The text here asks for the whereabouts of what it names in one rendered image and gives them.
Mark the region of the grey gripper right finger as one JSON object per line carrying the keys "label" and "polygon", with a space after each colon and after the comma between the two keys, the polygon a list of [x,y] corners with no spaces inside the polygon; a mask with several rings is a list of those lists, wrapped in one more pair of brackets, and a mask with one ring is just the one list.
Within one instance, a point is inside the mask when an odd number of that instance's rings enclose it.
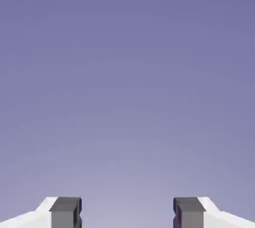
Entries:
{"label": "grey gripper right finger", "polygon": [[255,228],[255,222],[220,210],[210,197],[175,197],[173,228]]}

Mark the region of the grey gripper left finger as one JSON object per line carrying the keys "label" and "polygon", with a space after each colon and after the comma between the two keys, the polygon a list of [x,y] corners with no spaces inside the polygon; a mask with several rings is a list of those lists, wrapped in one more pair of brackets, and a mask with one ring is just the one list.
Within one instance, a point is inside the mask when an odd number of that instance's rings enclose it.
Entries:
{"label": "grey gripper left finger", "polygon": [[82,228],[80,197],[46,197],[34,210],[0,222],[0,228]]}

